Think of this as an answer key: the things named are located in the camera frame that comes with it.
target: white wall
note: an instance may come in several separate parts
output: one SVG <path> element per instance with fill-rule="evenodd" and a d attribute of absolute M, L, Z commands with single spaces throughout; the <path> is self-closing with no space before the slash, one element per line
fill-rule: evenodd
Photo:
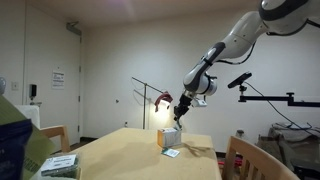
<path fill-rule="evenodd" d="M 211 45 L 227 35 L 243 14 L 244 11 L 216 12 L 92 29 L 85 62 L 84 136 L 101 137 L 123 127 L 125 121 L 129 127 L 142 127 L 143 98 L 134 90 L 143 94 L 143 85 L 131 77 L 172 94 L 174 101 L 167 121 L 155 116 L 154 105 L 147 106 L 146 118 L 147 129 L 170 126 L 184 75 Z M 286 92 L 293 91 L 296 100 L 320 101 L 319 45 L 319 29 L 307 26 L 291 37 L 262 35 L 243 65 L 215 64 L 209 73 L 218 76 L 218 90 L 207 98 L 207 108 L 191 108 L 182 117 L 184 131 L 212 136 L 217 151 L 225 151 L 228 137 L 239 128 L 251 142 L 256 142 L 259 134 L 267 135 L 272 123 L 286 120 L 267 102 L 238 103 L 238 87 L 228 89 L 227 85 L 251 71 L 253 77 L 247 82 L 266 96 L 286 96 Z M 147 89 L 147 97 L 153 102 L 159 95 Z M 248 87 L 246 95 L 258 94 Z M 285 102 L 273 104 L 295 122 L 320 125 L 317 108 L 287 107 Z"/>
<path fill-rule="evenodd" d="M 0 1 L 0 76 L 7 81 L 4 96 L 13 104 L 22 103 L 25 1 Z M 19 89 L 12 90 L 17 82 Z"/>

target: light switch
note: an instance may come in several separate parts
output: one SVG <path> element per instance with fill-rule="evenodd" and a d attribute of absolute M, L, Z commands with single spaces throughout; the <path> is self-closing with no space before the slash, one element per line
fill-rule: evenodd
<path fill-rule="evenodd" d="M 19 90 L 19 83 L 18 82 L 11 82 L 11 89 L 13 91 L 18 91 Z"/>

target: door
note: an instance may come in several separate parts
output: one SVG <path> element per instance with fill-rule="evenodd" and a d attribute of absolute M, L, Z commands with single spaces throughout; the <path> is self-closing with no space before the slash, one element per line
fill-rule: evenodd
<path fill-rule="evenodd" d="M 25 57 L 26 102 L 31 102 L 29 85 L 35 84 L 41 128 L 66 125 L 70 145 L 79 142 L 80 37 L 64 22 L 27 6 Z"/>

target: small box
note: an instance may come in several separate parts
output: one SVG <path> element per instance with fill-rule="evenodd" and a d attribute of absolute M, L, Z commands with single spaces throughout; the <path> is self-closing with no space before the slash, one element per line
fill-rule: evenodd
<path fill-rule="evenodd" d="M 163 128 L 158 130 L 158 145 L 170 147 L 181 144 L 181 131 L 175 128 Z"/>

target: sign on wall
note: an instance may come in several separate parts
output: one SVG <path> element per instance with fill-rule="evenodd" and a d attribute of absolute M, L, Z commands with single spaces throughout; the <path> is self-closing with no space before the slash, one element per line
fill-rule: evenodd
<path fill-rule="evenodd" d="M 52 89 L 64 89 L 64 72 L 52 72 Z"/>

